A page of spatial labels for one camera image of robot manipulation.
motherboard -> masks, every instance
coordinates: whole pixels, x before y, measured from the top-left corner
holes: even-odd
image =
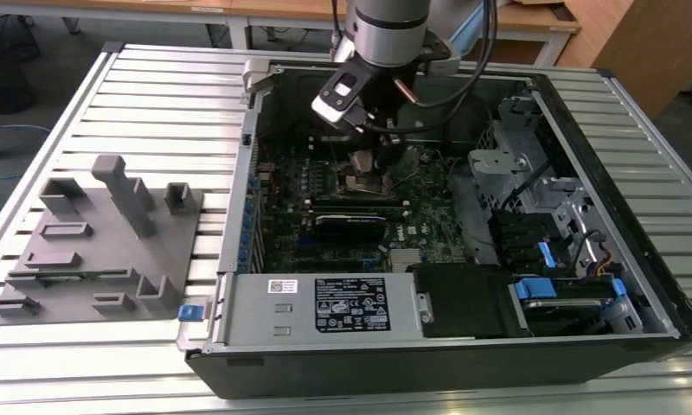
[[[341,137],[261,146],[263,272],[401,272],[462,263],[448,178],[460,160],[409,145],[384,176],[358,176]]]

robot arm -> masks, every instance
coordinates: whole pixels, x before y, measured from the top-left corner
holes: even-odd
[[[417,71],[450,75],[457,70],[458,56],[426,29],[430,10],[430,0],[349,3],[348,39],[336,53],[342,65],[320,89],[312,109],[358,143],[352,164],[361,175],[385,174],[400,160],[405,140],[385,131],[397,124],[402,104],[417,104],[410,89]]]

black cable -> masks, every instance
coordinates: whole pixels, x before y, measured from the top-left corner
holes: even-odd
[[[342,39],[344,34],[341,32],[341,28],[337,25],[337,0],[330,0],[330,11],[333,13],[333,33],[337,34],[337,38]]]
[[[266,35],[269,34],[266,28],[263,28],[263,27],[259,26],[258,29],[263,30],[263,33],[265,33]],[[274,32],[274,33],[279,33],[279,34],[281,34],[281,33],[286,33],[286,32],[289,31],[290,28],[286,28],[286,29],[283,29],[283,30],[277,30],[275,28],[270,28],[270,29],[271,29],[271,32]]]
[[[577,261],[578,261],[578,255],[581,255],[581,249],[585,246],[586,239],[594,235],[596,233],[601,233],[597,229],[589,229],[586,232],[582,233],[581,239],[578,240],[578,243],[574,247],[574,253],[572,253],[572,261],[568,264],[568,275],[572,277],[577,271]]]
[[[222,31],[222,34],[217,37],[215,41],[211,42],[211,47],[218,48],[219,43],[222,42],[223,37],[226,37],[227,33],[230,33],[230,28],[226,26],[225,30]]]
[[[482,46],[480,49],[480,59],[477,61],[474,72],[472,74],[472,78],[466,82],[466,84],[460,88],[461,91],[458,94],[458,100],[446,116],[441,118],[436,123],[428,124],[420,127],[404,127],[404,128],[386,128],[380,125],[374,125],[372,123],[366,123],[362,128],[369,131],[378,132],[381,134],[414,134],[418,132],[430,131],[436,128],[440,128],[456,115],[461,104],[464,103],[464,99],[474,86],[476,81],[480,78],[484,69],[486,68],[486,64],[489,63],[490,52],[494,47],[494,39],[497,38],[497,8],[494,6],[494,0],[489,0],[492,3],[492,7],[484,7],[482,15],[484,15],[484,25],[482,25]]]
[[[304,35],[294,45],[286,47],[287,52],[291,51],[293,48],[298,47],[302,44],[305,37],[308,37],[308,35],[310,34],[309,29],[302,29],[302,30],[304,30]]]
[[[528,176],[522,184],[516,187],[516,189],[509,192],[508,197],[502,201],[502,204],[500,205],[500,210],[505,208],[508,203],[525,191],[528,187],[534,183],[536,180],[538,180],[538,177],[541,177],[542,172],[550,167],[550,160],[545,159],[545,162],[542,162],[541,167],[538,167],[533,173]]]
[[[482,0],[482,16],[484,16],[484,25],[482,25],[482,47],[485,44],[485,39],[490,35],[489,39],[489,47],[486,59],[481,62],[477,62],[477,66],[474,68],[474,74],[469,81],[461,86],[448,97],[438,99],[437,101],[424,103],[421,101],[413,102],[413,105],[420,108],[436,108],[437,106],[444,106],[450,104],[454,99],[458,99],[474,86],[476,81],[478,80],[480,74],[484,72],[486,67],[486,63],[490,58],[490,51],[493,49],[494,39],[497,37],[497,3],[496,0]]]

barcode sticker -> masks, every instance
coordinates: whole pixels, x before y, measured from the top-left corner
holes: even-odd
[[[191,7],[191,11],[202,11],[205,13],[222,13],[218,7]]]
[[[266,292],[269,294],[295,294],[297,280],[295,279],[270,279]]]

blue cable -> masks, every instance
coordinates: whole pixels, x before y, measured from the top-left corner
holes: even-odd
[[[27,129],[27,130],[41,130],[46,134],[50,134],[50,130],[46,127],[41,127],[39,125],[30,125],[30,124],[10,124],[10,125],[0,125],[0,130],[3,129]],[[14,176],[0,176],[0,180],[10,180],[10,179],[19,179],[22,175],[14,175]]]
[[[14,175],[14,176],[0,176],[0,180],[10,180],[10,179],[19,179],[22,175]]]
[[[50,130],[46,127],[41,127],[39,125],[30,125],[30,124],[0,125],[0,130],[9,129],[9,128],[22,128],[22,129],[29,129],[29,130],[41,130],[46,134],[50,133]]]

